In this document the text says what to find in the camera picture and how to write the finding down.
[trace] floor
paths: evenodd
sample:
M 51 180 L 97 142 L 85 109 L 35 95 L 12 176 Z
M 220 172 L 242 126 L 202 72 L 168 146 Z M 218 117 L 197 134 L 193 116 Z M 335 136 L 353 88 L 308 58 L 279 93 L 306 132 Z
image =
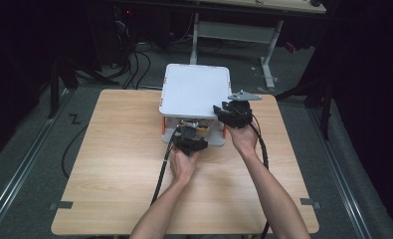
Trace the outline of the floor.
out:
M 276 48 L 270 63 L 276 88 L 269 90 L 259 56 L 255 56 L 262 55 L 264 47 L 206 41 L 200 46 L 198 64 L 227 67 L 233 92 L 277 95 L 296 86 L 314 48 L 293 54 Z M 98 94 L 103 89 L 121 89 L 134 72 L 137 73 L 129 89 L 138 86 L 140 90 L 158 91 L 167 64 L 187 64 L 190 58 L 188 41 L 173 44 L 167 50 L 141 43 L 136 50 L 138 62 L 133 55 L 129 57 L 131 72 L 115 78 L 118 85 L 80 80 L 76 91 L 65 91 L 61 87 L 62 107 L 54 119 L 47 119 L 50 90 L 46 89 L 40 104 L 19 124 L 0 154 L 0 238 L 97 238 L 94 235 L 57 236 L 51 232 L 51 224 L 56 213 L 52 205 L 61 199 L 67 183 L 63 169 L 69 173 L 74 164 Z M 102 73 L 108 76 L 116 71 L 118 69 L 104 67 Z M 330 141 L 326 141 L 317 130 L 319 109 L 306 109 L 302 100 L 303 97 L 290 97 L 280 101 L 279 107 L 308 193 L 315 202 L 320 229 L 311 237 L 393 238 L 393 222 L 351 146 L 336 105 L 332 104 Z M 217 235 L 215 238 L 241 236 Z

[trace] gray carpet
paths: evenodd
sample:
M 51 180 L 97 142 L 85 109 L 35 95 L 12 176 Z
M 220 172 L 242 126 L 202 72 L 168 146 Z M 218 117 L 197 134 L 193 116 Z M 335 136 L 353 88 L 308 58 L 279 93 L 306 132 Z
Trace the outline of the gray carpet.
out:
M 199 55 L 200 65 L 216 65 L 229 68 L 233 91 L 245 90 L 252 93 L 276 95 L 296 85 L 311 56 L 313 49 L 300 50 L 295 54 L 277 48 L 271 60 L 273 75 L 279 80 L 274 91 L 266 89 L 259 60 L 250 56 L 259 52 L 262 46 L 247 48 L 248 56 L 235 55 L 235 49 L 207 46 Z M 188 63 L 189 50 L 171 48 L 169 51 L 149 45 L 139 46 L 151 61 L 151 67 L 140 86 L 161 87 L 165 67 L 168 63 Z M 146 69 L 147 62 L 139 57 L 139 74 Z M 104 69 L 108 75 L 112 70 Z M 117 80 L 120 86 L 127 74 Z M 50 205 L 61 199 L 67 183 L 62 171 L 62 158 L 70 141 L 90 121 L 98 94 L 102 89 L 119 88 L 106 86 L 98 82 L 81 81 L 81 86 L 73 93 L 57 121 L 48 139 L 42 146 L 38 159 L 33 165 L 26 181 L 0 223 L 0 238 L 64 238 L 51 232 L 55 216 Z M 331 175 L 327 154 L 320 136 L 314 130 L 307 110 L 299 98 L 290 98 L 279 103 L 295 156 L 298 160 L 310 197 L 318 202 L 315 209 L 320 229 L 312 238 L 358 238 L 345 209 L 338 188 Z M 42 94 L 40 104 L 20 123 L 18 130 L 0 154 L 0 195 L 15 173 L 17 166 L 27 153 L 35 136 L 46 122 L 49 113 L 49 90 Z M 77 115 L 74 123 L 72 115 Z M 70 170 L 79 151 L 83 133 L 73 142 L 66 153 L 66 169 Z M 349 185 L 359 203 L 359 207 L 368 224 L 372 238 L 393 238 L 393 223 L 385 212 L 376 191 L 364 172 L 355 151 L 340 121 L 335 105 L 332 106 L 332 118 L 329 125 L 330 144 L 338 162 L 346 175 Z M 218 238 L 240 238 L 222 236 Z

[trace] forearm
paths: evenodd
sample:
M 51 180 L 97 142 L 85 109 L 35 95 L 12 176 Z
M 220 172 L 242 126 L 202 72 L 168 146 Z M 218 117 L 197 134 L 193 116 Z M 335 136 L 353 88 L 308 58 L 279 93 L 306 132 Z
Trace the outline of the forearm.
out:
M 265 216 L 278 238 L 309 238 L 295 203 L 256 154 L 242 154 L 261 201 Z
M 140 218 L 130 238 L 163 238 L 186 183 L 174 181 Z

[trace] person's left hand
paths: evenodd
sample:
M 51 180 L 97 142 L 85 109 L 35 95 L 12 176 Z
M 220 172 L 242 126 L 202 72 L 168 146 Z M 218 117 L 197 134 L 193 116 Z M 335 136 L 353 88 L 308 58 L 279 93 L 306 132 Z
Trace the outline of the person's left hand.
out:
M 177 147 L 171 149 L 170 167 L 174 173 L 174 180 L 187 184 L 196 170 L 196 160 L 199 158 L 199 151 L 194 151 L 187 156 Z

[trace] white desk leg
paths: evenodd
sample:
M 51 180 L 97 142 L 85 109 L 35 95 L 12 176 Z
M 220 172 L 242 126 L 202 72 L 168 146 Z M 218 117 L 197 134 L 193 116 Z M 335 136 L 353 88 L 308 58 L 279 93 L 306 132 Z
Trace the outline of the white desk leg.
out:
M 267 83 L 267 88 L 269 90 L 273 90 L 275 88 L 274 79 L 271 75 L 271 70 L 269 67 L 271 56 L 273 55 L 274 47 L 277 43 L 277 39 L 280 36 L 281 28 L 283 26 L 284 21 L 279 21 L 277 27 L 273 33 L 271 43 L 269 45 L 268 53 L 265 57 L 261 58 L 262 70 L 264 71 L 265 82 Z
M 195 23 L 193 26 L 193 48 L 192 55 L 190 55 L 190 65 L 197 64 L 197 38 L 199 30 L 199 13 L 195 13 Z

